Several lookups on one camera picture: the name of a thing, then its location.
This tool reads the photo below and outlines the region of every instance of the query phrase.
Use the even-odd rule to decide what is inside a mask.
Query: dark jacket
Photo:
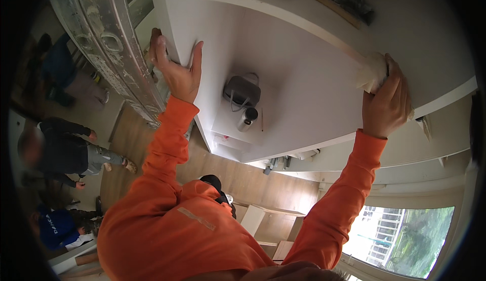
[[[46,119],[38,127],[44,134],[44,148],[37,169],[45,178],[76,187],[66,174],[88,169],[88,142],[74,134],[89,136],[91,129],[59,118]]]
[[[40,72],[41,79],[49,76],[61,88],[69,86],[76,77],[76,67],[68,49],[69,35],[64,33],[47,53]]]
[[[78,240],[79,232],[69,211],[51,211],[45,205],[37,207],[40,212],[40,241],[49,249],[58,249]]]

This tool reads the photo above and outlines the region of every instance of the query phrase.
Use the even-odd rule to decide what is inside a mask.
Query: orange long-sleeve shirt
[[[149,145],[143,175],[106,213],[98,236],[101,265],[112,280],[182,280],[205,272],[276,264],[232,216],[215,201],[219,193],[199,180],[182,187],[176,164],[188,160],[184,138],[199,109],[170,97],[161,126]],[[304,219],[283,264],[308,260],[333,268],[341,256],[380,167],[386,140],[356,133],[341,177]]]

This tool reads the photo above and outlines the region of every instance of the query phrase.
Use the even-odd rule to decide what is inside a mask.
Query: gray bag
[[[260,101],[261,90],[258,86],[260,78],[254,72],[247,74],[253,74],[257,78],[256,84],[249,82],[243,76],[236,75],[222,90],[222,97],[230,103],[233,112],[240,111],[242,108],[255,108]],[[237,106],[238,110],[234,110],[233,105]]]

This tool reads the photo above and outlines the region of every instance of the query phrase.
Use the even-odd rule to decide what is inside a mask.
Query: man
[[[37,45],[43,59],[41,79],[45,82],[52,78],[67,94],[82,100],[95,110],[102,110],[110,93],[108,89],[98,86],[88,74],[77,71],[67,47],[69,40],[69,35],[64,33],[52,45],[51,37],[47,33],[41,36]]]
[[[131,173],[137,166],[124,156],[103,147],[93,145],[75,134],[85,135],[95,142],[96,132],[59,118],[49,118],[37,127],[26,129],[18,139],[18,152],[26,165],[44,173],[45,178],[83,189],[84,182],[75,182],[66,174],[98,175],[105,166],[123,165]]]
[[[40,241],[52,250],[66,247],[68,250],[81,246],[83,242],[90,241],[97,233],[101,220],[92,220],[102,217],[101,204],[97,199],[96,211],[51,210],[40,204],[37,210],[29,217],[29,224]]]
[[[152,31],[150,56],[171,90],[160,128],[149,145],[143,176],[111,207],[100,227],[98,254],[112,280],[342,280],[332,272],[380,167],[386,138],[406,122],[410,97],[397,63],[376,95],[363,95],[363,129],[341,177],[310,210],[283,265],[276,265],[231,216],[212,185],[180,187],[175,167],[188,160],[184,138],[199,109],[202,42],[190,70],[167,60],[165,38]]]

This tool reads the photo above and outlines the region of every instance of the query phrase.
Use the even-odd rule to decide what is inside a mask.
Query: window frame
[[[379,195],[374,194],[369,196],[364,203],[365,206],[383,207],[383,208],[400,208],[400,209],[433,209],[454,206],[454,213],[451,220],[451,225],[447,232],[446,241],[437,257],[427,279],[434,278],[437,273],[440,273],[442,263],[446,258],[448,249],[451,247],[453,236],[455,234],[459,215],[461,213],[462,202],[464,197],[464,186],[454,189],[447,189],[436,192],[427,192],[420,194],[393,194]],[[397,275],[379,269],[375,266],[367,264],[364,261],[349,257],[347,254],[342,254],[336,268],[345,271],[362,281],[417,281],[424,280],[422,278],[406,277]]]

